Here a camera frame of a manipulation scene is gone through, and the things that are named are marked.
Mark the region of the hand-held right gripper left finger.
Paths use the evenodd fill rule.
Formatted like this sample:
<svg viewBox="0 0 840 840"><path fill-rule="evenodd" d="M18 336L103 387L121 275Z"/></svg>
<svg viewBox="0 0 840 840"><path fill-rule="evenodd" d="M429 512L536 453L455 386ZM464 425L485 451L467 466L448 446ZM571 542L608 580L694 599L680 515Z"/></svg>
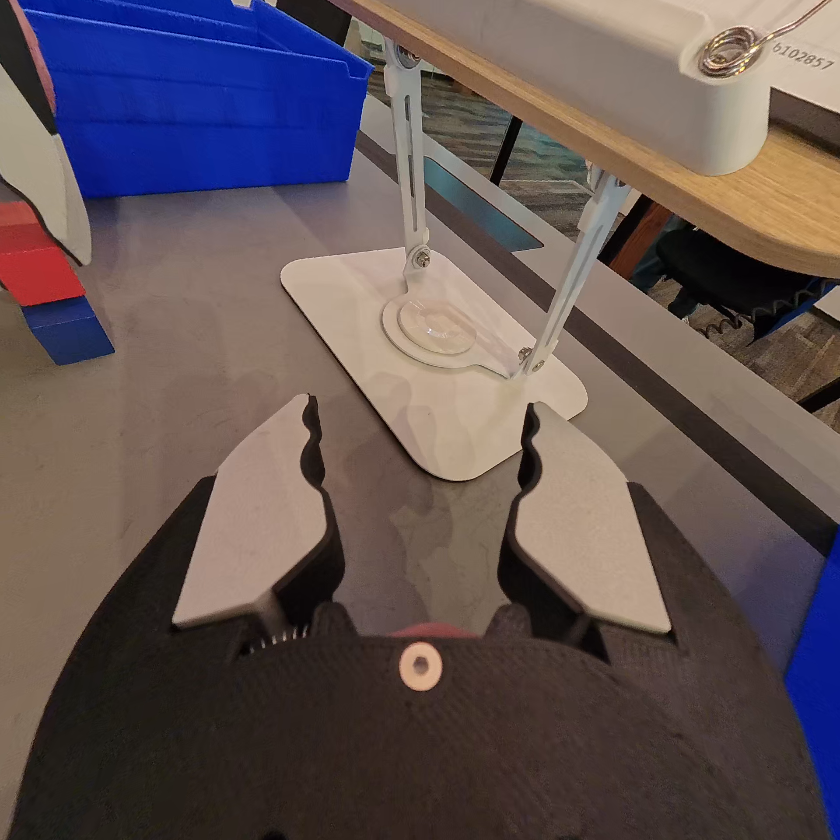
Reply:
<svg viewBox="0 0 840 840"><path fill-rule="evenodd" d="M251 616L265 629L303 629L344 573L328 492L317 398L296 395L217 470L173 624Z"/></svg>

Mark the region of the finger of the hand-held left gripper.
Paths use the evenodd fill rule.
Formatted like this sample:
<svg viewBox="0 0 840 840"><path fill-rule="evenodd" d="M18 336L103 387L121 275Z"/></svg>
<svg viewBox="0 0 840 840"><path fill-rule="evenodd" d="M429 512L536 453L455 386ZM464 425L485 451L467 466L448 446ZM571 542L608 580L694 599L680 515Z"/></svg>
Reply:
<svg viewBox="0 0 840 840"><path fill-rule="evenodd" d="M5 69L1 69L2 181L36 211L46 232L87 266L91 231L65 146L50 134Z"/></svg>

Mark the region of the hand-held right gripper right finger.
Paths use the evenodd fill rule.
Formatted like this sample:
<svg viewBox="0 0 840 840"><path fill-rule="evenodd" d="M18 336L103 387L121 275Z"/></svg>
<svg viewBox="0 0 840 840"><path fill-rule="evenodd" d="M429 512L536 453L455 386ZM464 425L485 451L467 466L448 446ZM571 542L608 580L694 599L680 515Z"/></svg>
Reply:
<svg viewBox="0 0 840 840"><path fill-rule="evenodd" d="M535 635L584 634L591 621L671 632L624 473L543 402L526 410L518 483L497 576Z"/></svg>

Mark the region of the red wooden cube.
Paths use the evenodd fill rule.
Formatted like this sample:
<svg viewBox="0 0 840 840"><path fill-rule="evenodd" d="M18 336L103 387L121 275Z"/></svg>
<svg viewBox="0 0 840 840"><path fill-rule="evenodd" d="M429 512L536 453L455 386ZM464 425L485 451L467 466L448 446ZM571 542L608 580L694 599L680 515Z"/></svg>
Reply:
<svg viewBox="0 0 840 840"><path fill-rule="evenodd" d="M21 307L86 295L64 252L20 201L1 203L1 281Z"/></svg>

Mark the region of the blue plastic bin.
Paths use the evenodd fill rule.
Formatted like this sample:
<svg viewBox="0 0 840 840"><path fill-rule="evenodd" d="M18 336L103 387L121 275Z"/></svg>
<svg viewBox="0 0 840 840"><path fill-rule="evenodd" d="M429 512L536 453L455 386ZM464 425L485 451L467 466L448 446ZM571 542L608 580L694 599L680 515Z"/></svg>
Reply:
<svg viewBox="0 0 840 840"><path fill-rule="evenodd" d="M826 819L839 838L839 538L826 558L785 675L822 789Z"/></svg>
<svg viewBox="0 0 840 840"><path fill-rule="evenodd" d="M372 66L266 2L21 2L86 198L344 182Z"/></svg>

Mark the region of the white metal stand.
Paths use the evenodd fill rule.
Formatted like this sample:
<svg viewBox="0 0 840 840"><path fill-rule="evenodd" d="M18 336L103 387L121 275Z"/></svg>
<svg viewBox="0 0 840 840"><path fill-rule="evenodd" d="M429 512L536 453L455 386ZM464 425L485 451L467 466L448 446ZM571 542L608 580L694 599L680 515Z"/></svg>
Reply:
<svg viewBox="0 0 840 840"><path fill-rule="evenodd" d="M404 246L300 259L280 282L406 452L428 473L471 480L520 448L529 403L566 418L587 394L553 351L631 190L587 151L594 193L534 339L430 247L419 58L487 98L542 96L654 161L728 175L769 129L763 67L774 35L740 2L343 2L385 37Z"/></svg>

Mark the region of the black office chair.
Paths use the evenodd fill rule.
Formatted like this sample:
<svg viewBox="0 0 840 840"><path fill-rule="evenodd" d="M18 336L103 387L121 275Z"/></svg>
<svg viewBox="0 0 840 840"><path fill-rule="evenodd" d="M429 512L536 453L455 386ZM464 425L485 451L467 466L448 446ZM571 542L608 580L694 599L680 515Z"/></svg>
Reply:
<svg viewBox="0 0 840 840"><path fill-rule="evenodd" d="M767 311L773 301L787 301L806 288L815 278L764 263L724 245L695 227L674 230L656 246L666 276L680 285L681 291L699 304L716 309L723 317L703 329L723 332L725 324L739 329L752 325L757 314Z"/></svg>

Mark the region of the blue storage crate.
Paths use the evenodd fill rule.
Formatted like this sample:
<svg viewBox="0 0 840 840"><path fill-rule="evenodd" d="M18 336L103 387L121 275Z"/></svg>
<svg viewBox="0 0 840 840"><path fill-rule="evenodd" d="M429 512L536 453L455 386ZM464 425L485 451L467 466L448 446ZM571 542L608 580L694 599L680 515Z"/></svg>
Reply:
<svg viewBox="0 0 840 840"><path fill-rule="evenodd" d="M756 315L752 342L758 342L798 318L837 286L838 280L815 278L806 288L798 290L790 300L773 301L767 311L762 310Z"/></svg>

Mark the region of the light wooden board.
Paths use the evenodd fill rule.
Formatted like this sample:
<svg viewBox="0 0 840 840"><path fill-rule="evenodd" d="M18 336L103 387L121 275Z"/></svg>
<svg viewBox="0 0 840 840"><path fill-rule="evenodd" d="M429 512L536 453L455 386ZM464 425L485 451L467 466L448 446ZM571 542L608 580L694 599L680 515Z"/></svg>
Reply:
<svg viewBox="0 0 840 840"><path fill-rule="evenodd" d="M726 245L780 268L839 277L838 158L801 136L772 126L750 164L699 175L385 2L334 4Z"/></svg>

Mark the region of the black metal leg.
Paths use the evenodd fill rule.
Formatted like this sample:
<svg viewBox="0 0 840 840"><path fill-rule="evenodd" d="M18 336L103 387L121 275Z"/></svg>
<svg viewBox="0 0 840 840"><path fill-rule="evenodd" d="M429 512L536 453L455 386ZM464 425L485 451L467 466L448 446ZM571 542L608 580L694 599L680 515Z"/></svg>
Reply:
<svg viewBox="0 0 840 840"><path fill-rule="evenodd" d="M522 121L511 115L489 176L490 183L495 186L501 184L521 129Z"/></svg>

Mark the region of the white paper sheet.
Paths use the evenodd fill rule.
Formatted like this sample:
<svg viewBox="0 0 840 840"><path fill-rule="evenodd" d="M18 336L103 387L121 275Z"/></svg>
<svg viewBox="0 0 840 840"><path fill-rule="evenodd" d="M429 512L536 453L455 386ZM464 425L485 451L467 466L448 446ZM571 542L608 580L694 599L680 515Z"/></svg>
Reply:
<svg viewBox="0 0 840 840"><path fill-rule="evenodd" d="M838 38L798 36L776 39L770 46L772 89L839 112Z"/></svg>

